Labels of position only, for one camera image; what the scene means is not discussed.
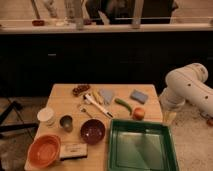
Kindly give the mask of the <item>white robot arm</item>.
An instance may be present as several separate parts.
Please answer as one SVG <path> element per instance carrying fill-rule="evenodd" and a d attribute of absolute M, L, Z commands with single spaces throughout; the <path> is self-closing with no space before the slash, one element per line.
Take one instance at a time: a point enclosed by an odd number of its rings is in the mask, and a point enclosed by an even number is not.
<path fill-rule="evenodd" d="M 186 101 L 196 105 L 206 120 L 213 120 L 213 88 L 205 84 L 207 79 L 208 70 L 200 63 L 174 69 L 166 75 L 166 87 L 159 96 L 164 125 L 172 123 Z"/>

